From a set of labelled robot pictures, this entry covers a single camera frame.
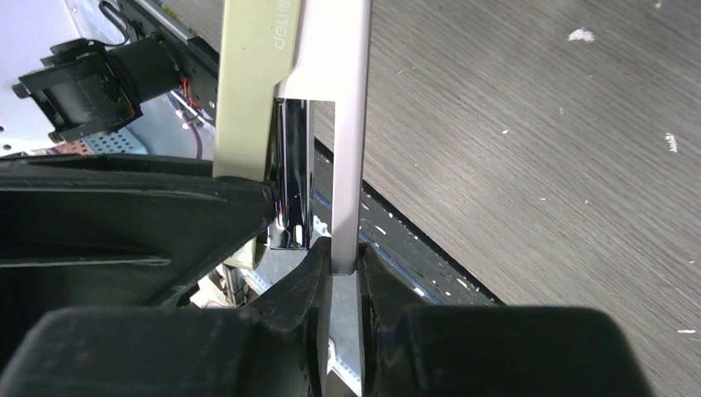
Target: wood grain texture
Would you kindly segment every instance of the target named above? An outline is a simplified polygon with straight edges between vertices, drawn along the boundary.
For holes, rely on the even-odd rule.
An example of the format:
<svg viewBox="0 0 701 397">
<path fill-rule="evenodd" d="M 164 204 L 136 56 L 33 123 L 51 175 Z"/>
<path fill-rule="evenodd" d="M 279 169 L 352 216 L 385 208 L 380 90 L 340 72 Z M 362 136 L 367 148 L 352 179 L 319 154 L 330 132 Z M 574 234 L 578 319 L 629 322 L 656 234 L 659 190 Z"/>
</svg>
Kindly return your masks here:
<svg viewBox="0 0 701 397">
<path fill-rule="evenodd" d="M 221 1 L 172 3 L 216 45 Z M 374 4 L 365 178 L 505 301 L 600 308 L 659 395 L 701 395 L 698 2 Z"/>
</svg>

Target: black cable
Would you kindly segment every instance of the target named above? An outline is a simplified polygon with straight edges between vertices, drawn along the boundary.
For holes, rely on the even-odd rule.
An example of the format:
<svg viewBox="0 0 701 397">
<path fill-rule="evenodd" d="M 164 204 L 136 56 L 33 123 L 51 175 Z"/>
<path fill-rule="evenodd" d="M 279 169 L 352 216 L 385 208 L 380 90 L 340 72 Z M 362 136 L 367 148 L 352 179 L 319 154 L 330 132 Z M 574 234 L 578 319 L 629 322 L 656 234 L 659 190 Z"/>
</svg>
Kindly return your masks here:
<svg viewBox="0 0 701 397">
<path fill-rule="evenodd" d="M 119 12 L 116 7 L 114 7 L 110 2 L 108 1 L 101 1 L 100 4 L 98 5 L 98 8 L 100 9 L 100 12 L 117 28 L 119 31 L 122 33 L 122 36 L 124 36 L 124 40 L 119 43 L 119 44 L 107 44 L 103 43 L 106 47 L 119 47 L 122 45 L 125 45 L 129 41 L 129 33 L 126 31 L 126 18 L 124 17 L 124 14 Z"/>
</svg>

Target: white panel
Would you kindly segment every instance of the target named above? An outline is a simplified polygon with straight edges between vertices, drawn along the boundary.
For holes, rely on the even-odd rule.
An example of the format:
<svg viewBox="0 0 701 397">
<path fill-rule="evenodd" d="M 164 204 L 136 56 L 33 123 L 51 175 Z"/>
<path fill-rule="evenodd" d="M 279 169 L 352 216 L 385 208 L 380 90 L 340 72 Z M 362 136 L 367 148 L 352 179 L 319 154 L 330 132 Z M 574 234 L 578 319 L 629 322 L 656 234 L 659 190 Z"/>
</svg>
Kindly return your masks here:
<svg viewBox="0 0 701 397">
<path fill-rule="evenodd" d="M 51 147 L 54 131 L 31 98 L 19 99 L 17 78 L 42 69 L 49 47 L 78 38 L 63 0 L 0 1 L 0 155 Z"/>
</svg>

